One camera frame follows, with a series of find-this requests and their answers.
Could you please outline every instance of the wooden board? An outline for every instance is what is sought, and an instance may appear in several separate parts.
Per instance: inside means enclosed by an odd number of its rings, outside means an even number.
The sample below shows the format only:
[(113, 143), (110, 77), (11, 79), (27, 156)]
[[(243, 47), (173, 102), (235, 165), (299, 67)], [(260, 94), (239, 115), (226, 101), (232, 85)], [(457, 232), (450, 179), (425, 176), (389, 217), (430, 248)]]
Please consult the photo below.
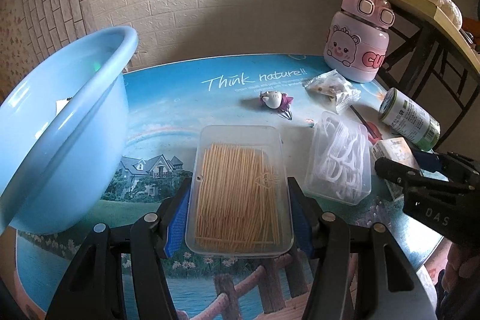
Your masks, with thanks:
[(424, 20), (436, 27), (453, 46), (459, 51), (465, 60), (465, 67), (474, 73), (475, 77), (480, 76), (480, 58), (470, 48), (461, 33), (455, 28), (452, 21), (445, 13), (428, 0), (387, 0), (391, 4), (409, 12), (420, 20)]

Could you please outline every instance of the toy figurine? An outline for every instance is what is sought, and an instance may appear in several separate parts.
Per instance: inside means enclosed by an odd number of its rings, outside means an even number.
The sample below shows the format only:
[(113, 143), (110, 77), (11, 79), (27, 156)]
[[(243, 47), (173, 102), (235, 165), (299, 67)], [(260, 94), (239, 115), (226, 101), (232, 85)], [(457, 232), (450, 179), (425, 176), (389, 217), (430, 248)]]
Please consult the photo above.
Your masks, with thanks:
[(277, 109), (281, 117), (288, 120), (292, 119), (292, 113), (290, 106), (293, 101), (293, 97), (289, 97), (285, 93), (279, 91), (265, 91), (260, 92), (260, 100), (262, 104), (265, 104), (270, 109)]

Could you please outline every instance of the blue gripper pad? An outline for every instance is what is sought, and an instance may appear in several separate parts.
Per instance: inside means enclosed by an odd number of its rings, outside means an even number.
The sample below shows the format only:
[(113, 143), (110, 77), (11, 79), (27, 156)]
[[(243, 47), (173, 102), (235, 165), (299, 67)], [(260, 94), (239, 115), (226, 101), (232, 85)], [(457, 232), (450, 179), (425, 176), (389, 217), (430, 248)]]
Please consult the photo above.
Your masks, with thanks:
[(175, 214), (166, 229), (167, 238), (163, 250), (165, 251), (167, 258), (171, 258), (173, 254), (180, 249), (185, 237), (189, 199), (190, 189), (185, 192), (179, 207), (175, 211)]
[(305, 252), (310, 259), (314, 255), (314, 246), (311, 243), (311, 226), (293, 191), (290, 191), (290, 206), (292, 210), (293, 232), (297, 239), (298, 247)]

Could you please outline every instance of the barcode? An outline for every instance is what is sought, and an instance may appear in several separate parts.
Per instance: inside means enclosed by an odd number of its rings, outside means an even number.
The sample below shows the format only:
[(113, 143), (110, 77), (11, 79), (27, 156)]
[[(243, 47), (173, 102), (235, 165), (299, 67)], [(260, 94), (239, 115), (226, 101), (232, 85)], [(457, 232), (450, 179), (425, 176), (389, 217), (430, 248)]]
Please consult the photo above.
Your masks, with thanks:
[(425, 138), (431, 142), (434, 139), (434, 137), (435, 137), (435, 128), (430, 125), (428, 127), (428, 132), (425, 135)]

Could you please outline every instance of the finger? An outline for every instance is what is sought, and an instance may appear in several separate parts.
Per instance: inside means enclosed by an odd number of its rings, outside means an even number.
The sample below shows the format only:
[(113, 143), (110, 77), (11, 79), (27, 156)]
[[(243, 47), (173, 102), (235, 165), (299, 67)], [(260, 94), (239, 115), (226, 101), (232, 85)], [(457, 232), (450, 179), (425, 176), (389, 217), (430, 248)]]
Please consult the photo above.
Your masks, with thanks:
[(470, 278), (479, 265), (480, 255), (466, 260), (458, 269), (458, 276), (461, 278)]
[(462, 263), (470, 257), (470, 253), (471, 250), (469, 248), (463, 248), (453, 243), (448, 251), (448, 263), (450, 263), (454, 270), (458, 270)]
[(443, 275), (442, 278), (442, 287), (450, 293), (453, 288), (457, 285), (458, 282), (458, 273), (457, 271), (452, 267), (450, 263), (447, 263), (445, 267), (445, 274)]

